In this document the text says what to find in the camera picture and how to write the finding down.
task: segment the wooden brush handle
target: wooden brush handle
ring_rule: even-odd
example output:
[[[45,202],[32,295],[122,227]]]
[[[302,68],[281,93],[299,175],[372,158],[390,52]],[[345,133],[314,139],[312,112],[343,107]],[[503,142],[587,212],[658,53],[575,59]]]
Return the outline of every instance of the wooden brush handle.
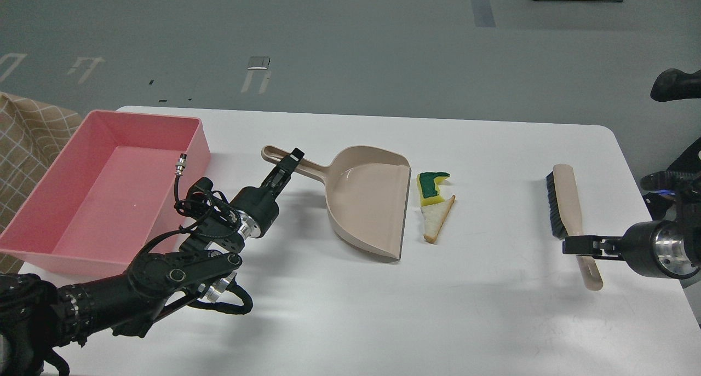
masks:
[[[567,164],[553,167],[555,194],[558,197],[558,209],[568,236],[584,235],[582,226],[582,207],[577,194],[577,182],[574,169]],[[584,286],[591,291],[599,291],[604,286],[596,261],[588,256],[577,256],[577,264],[584,280]]]

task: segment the sponge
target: sponge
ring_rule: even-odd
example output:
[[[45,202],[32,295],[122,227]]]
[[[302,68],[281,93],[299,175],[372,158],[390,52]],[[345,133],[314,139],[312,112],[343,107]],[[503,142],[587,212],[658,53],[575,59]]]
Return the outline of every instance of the sponge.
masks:
[[[438,233],[455,202],[454,195],[446,200],[438,190],[438,183],[444,181],[446,177],[450,177],[447,172],[421,172],[416,177],[423,213],[423,238],[429,244],[436,242]]]
[[[418,184],[418,196],[421,197],[421,206],[438,204],[445,201],[438,191],[438,183],[450,177],[448,172],[421,172],[416,176]]]

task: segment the yellow sponge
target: yellow sponge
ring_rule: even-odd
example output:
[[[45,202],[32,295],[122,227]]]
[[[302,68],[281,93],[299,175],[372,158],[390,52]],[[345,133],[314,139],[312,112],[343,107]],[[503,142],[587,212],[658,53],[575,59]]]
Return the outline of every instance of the yellow sponge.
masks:
[[[439,204],[445,201],[445,199],[440,196],[438,183],[444,181],[447,177],[450,177],[448,172],[421,172],[416,176],[421,206]]]

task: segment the black cable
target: black cable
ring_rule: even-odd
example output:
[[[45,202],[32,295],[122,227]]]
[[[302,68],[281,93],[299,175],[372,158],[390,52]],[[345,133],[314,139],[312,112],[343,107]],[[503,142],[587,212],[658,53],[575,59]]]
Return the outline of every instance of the black cable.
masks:
[[[191,229],[193,229],[193,228],[199,226],[200,224],[202,224],[202,222],[204,222],[208,217],[212,216],[212,212],[213,212],[213,210],[214,210],[215,208],[214,208],[212,205],[208,205],[208,204],[206,204],[206,203],[204,203],[204,202],[203,202],[202,204],[208,206],[207,211],[204,212],[204,213],[202,214],[202,216],[198,217],[198,218],[195,220],[195,222],[193,222],[192,224],[190,224],[189,226],[187,226],[187,227],[185,227],[185,228],[183,228],[183,226],[180,226],[180,229],[191,230]]]
[[[56,368],[56,371],[58,371],[58,376],[68,376],[68,374],[71,372],[66,360],[53,351],[53,349],[46,354],[46,358],[44,360]]]
[[[202,301],[193,301],[188,306],[193,307],[195,309],[213,310],[225,314],[247,314],[250,313],[251,310],[253,310],[253,299],[246,292],[246,290],[244,290],[243,287],[236,284],[236,282],[231,282],[226,288],[226,291],[233,293],[235,294],[235,296],[240,298],[241,302],[243,302],[243,305],[228,304],[226,302],[210,303]]]
[[[194,199],[182,199],[175,204],[175,211],[177,214],[180,216],[185,216],[185,217],[193,217],[194,215],[191,212],[188,212],[188,210],[193,209],[195,206],[202,206],[205,208],[210,208],[212,207],[210,204],[207,204],[206,202],[202,201],[196,201]]]
[[[175,176],[175,183],[173,183],[173,196],[175,197],[175,205],[180,203],[180,194],[178,194],[177,191],[178,183],[180,183],[180,175]]]
[[[153,239],[148,241],[145,245],[143,245],[143,247],[136,254],[135,258],[143,256],[143,254],[146,254],[146,253],[152,251],[153,248],[155,248],[158,244],[160,244],[160,242],[163,242],[163,241],[165,241],[165,239],[170,238],[171,236],[177,235],[177,234],[192,234],[192,232],[188,232],[188,231],[180,230],[180,229],[175,229],[173,231],[164,232],[163,234],[154,237]]]
[[[213,191],[213,194],[219,194],[221,197],[220,198],[221,201],[223,201],[223,203],[225,203],[225,204],[228,204],[228,199],[226,199],[226,196],[223,194],[223,192],[216,190],[216,191]]]
[[[207,239],[224,239],[224,238],[230,237],[233,234],[235,234],[235,232],[232,232],[231,234],[226,234],[226,235],[208,235],[208,234],[203,234],[201,232],[195,233],[195,235],[200,236],[202,238],[207,238]]]

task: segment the brush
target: brush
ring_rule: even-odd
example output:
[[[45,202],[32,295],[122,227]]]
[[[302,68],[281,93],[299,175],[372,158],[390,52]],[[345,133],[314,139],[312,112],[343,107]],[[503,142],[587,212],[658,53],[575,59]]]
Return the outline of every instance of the brush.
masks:
[[[565,239],[566,236],[584,235],[582,209],[574,179],[574,169],[567,164],[557,164],[545,178],[548,185],[550,203],[550,227],[553,236]],[[604,282],[599,274],[596,261],[589,256],[576,256],[584,286],[591,291],[599,291]]]

